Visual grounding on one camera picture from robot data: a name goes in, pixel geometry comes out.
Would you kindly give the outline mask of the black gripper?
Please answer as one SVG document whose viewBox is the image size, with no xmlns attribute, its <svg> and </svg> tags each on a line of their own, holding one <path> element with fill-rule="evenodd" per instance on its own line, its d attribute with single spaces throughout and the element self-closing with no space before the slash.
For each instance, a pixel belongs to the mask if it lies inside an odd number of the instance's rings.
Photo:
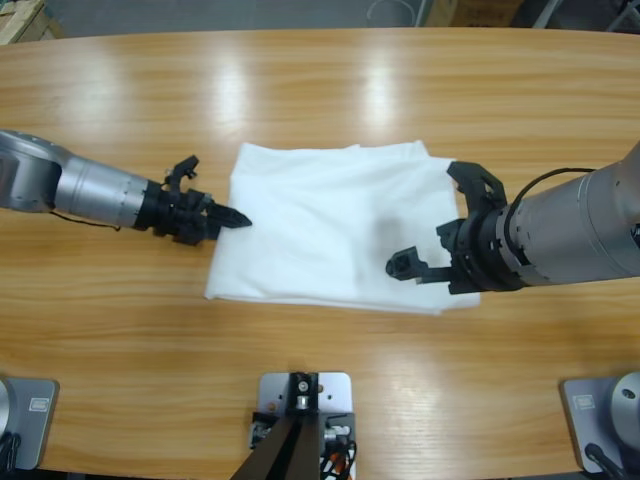
<svg viewBox="0 0 640 480">
<path fill-rule="evenodd" d="M 149 182 L 135 220 L 135 229 L 153 230 L 155 236 L 171 236 L 174 242 L 196 246 L 204 240 L 216 240 L 221 228 L 249 227 L 252 221 L 238 210 L 213 202 L 209 194 L 164 190 Z"/>
<path fill-rule="evenodd" d="M 523 288 L 500 252 L 497 224 L 502 210 L 481 216 L 472 212 L 436 228 L 441 245 L 451 255 L 451 267 L 430 267 L 419 258 L 416 247 L 394 253 L 385 266 L 386 273 L 399 281 L 449 282 L 451 294 L 506 292 Z"/>
</svg>

